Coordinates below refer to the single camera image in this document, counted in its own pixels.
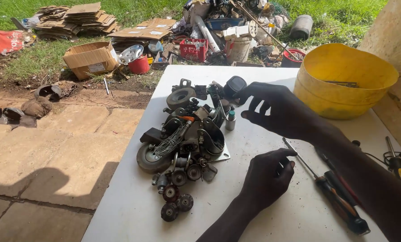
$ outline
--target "coiled wire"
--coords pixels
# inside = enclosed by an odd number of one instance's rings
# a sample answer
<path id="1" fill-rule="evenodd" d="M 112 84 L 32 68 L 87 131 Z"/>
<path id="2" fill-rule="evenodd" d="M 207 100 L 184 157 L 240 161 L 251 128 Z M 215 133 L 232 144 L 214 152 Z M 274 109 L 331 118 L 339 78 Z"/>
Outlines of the coiled wire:
<path id="1" fill-rule="evenodd" d="M 158 158 L 164 157 L 169 153 L 171 153 L 175 149 L 175 147 L 181 142 L 181 137 L 179 136 L 179 134 L 181 133 L 183 127 L 184 124 L 182 124 L 178 129 L 176 129 L 176 131 L 171 136 L 163 140 L 159 144 L 159 146 L 157 146 L 154 149 L 154 153 Z"/>

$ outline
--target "red plastic crate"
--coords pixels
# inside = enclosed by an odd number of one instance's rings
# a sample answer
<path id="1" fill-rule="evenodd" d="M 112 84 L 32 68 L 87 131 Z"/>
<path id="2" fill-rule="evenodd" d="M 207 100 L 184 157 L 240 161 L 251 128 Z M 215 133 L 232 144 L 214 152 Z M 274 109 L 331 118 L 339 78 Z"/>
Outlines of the red plastic crate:
<path id="1" fill-rule="evenodd" d="M 185 44 L 184 41 L 192 41 L 192 42 L 203 42 L 205 46 L 199 47 L 199 50 L 196 50 L 196 46 L 194 44 Z M 181 51 L 181 56 L 183 58 L 193 60 L 193 61 L 205 61 L 206 52 L 208 51 L 208 40 L 206 39 L 183 39 L 181 43 L 179 43 L 179 49 Z"/>

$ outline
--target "yellow plastic basin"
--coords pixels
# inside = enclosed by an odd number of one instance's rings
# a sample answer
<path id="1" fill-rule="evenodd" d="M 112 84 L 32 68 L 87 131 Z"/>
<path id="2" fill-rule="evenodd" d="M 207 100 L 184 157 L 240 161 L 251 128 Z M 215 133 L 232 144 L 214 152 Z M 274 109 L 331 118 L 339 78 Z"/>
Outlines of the yellow plastic basin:
<path id="1" fill-rule="evenodd" d="M 324 118 L 350 119 L 365 113 L 396 83 L 397 70 L 385 60 L 339 43 L 309 52 L 300 67 L 294 94 Z M 359 88 L 325 81 L 356 82 Z"/>

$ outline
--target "white table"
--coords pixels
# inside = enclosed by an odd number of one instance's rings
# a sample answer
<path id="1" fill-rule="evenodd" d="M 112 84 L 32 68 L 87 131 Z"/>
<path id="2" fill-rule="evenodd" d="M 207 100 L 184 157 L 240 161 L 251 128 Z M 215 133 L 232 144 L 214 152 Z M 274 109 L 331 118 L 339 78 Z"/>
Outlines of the white table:
<path id="1" fill-rule="evenodd" d="M 248 84 L 274 82 L 293 90 L 297 72 L 298 69 L 168 66 L 82 241 L 195 241 L 239 194 L 251 158 L 286 147 L 282 137 L 240 117 L 241 111 L 248 109 L 249 102 L 237 107 L 235 130 L 225 130 L 224 124 L 221 127 L 231 159 L 214 163 L 218 174 L 212 182 L 198 180 L 181 187 L 182 193 L 193 196 L 194 206 L 171 223 L 160 218 L 165 201 L 151 185 L 151 175 L 143 173 L 136 163 L 136 153 L 141 147 L 139 138 L 151 127 L 159 128 L 165 120 L 167 114 L 162 109 L 166 107 L 166 97 L 171 93 L 171 86 L 179 84 L 181 78 L 191 80 L 192 85 L 208 85 L 213 80 L 225 85 L 230 77 L 237 75 Z M 372 110 L 351 121 L 332 123 L 350 140 L 359 140 L 363 151 L 379 158 L 388 151 L 385 137 L 391 134 Z M 395 150 L 400 151 L 396 140 L 391 140 Z M 310 144 L 291 141 L 317 174 L 329 170 Z M 386 241 L 377 225 L 360 208 L 357 211 L 368 222 L 371 233 L 360 237 L 349 231 L 316 189 L 312 174 L 299 161 L 295 162 L 288 191 L 248 225 L 240 241 Z"/>

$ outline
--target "red bag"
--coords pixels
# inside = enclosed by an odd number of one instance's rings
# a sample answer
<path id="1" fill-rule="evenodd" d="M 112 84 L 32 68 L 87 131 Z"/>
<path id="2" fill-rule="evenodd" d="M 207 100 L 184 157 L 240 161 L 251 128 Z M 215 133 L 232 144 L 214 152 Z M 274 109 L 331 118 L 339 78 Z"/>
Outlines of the red bag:
<path id="1" fill-rule="evenodd" d="M 5 55 L 23 48 L 23 31 L 0 31 L 0 54 Z"/>

